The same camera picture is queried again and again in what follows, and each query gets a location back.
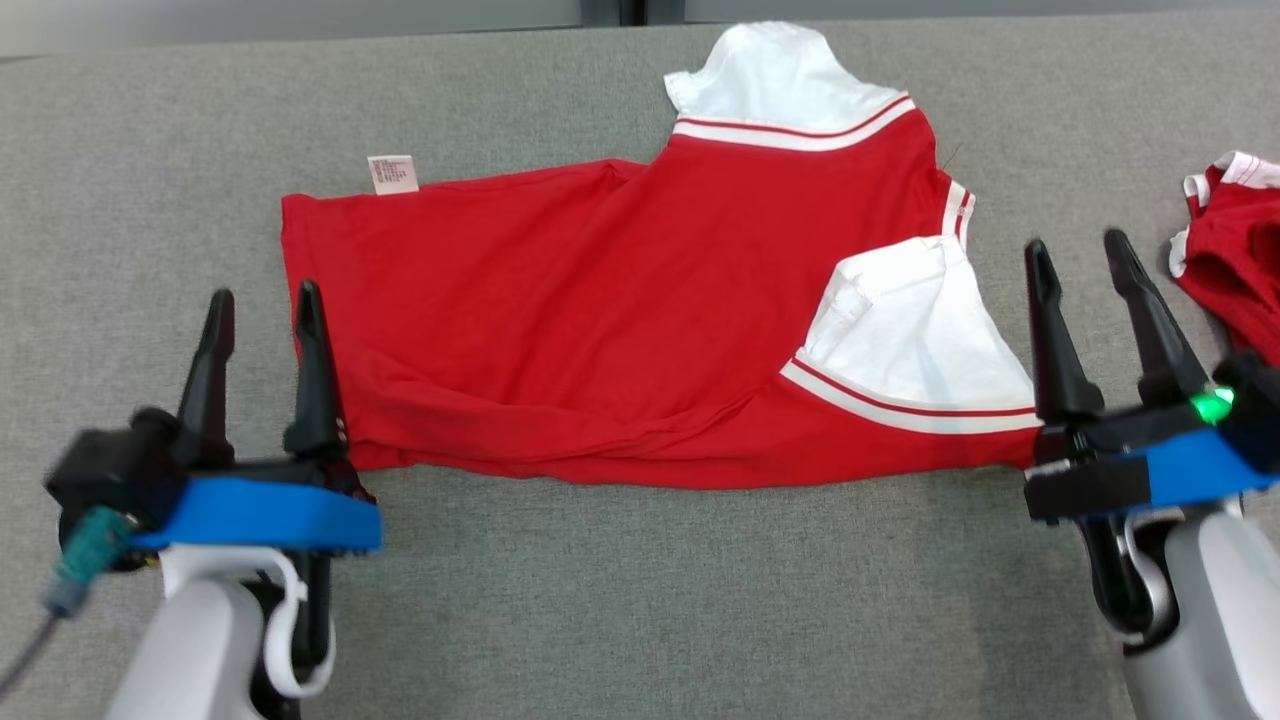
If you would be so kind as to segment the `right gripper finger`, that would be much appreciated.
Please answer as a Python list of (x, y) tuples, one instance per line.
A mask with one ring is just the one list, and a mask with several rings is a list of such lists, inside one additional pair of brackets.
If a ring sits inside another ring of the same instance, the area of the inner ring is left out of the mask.
[(1069, 423), (1105, 409), (1100, 388), (1087, 378), (1062, 315), (1062, 286), (1042, 240), (1024, 247), (1037, 416)]
[(1199, 395), (1210, 378), (1126, 233), (1107, 229), (1103, 249), (1114, 288), (1125, 301), (1134, 331), (1142, 369), (1137, 384), (1142, 402), (1169, 405)]

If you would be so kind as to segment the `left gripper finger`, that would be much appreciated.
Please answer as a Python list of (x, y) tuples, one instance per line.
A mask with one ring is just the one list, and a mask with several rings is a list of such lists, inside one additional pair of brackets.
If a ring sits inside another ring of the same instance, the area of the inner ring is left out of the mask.
[(230, 290), (216, 290), (179, 406), (175, 459), (184, 468), (228, 468), (236, 460), (227, 438), (227, 365), (234, 348), (234, 295)]
[(346, 411), (316, 281), (306, 279), (298, 287), (294, 340), (298, 350), (294, 418), (284, 430), (283, 448), (294, 457), (344, 459)]

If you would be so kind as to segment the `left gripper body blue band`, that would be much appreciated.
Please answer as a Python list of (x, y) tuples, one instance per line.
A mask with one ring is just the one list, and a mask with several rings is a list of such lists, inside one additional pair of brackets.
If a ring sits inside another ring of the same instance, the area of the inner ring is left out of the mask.
[(195, 475), (174, 512), (134, 547), (248, 546), (311, 553), (383, 547), (378, 501), (347, 461), (250, 462)]

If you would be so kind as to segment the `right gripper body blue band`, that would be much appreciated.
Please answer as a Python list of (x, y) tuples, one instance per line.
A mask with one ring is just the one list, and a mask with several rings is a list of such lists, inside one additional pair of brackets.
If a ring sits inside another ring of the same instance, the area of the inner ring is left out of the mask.
[(1029, 516), (1056, 523), (1207, 503), (1277, 484), (1190, 404), (1047, 427), (1025, 473)]

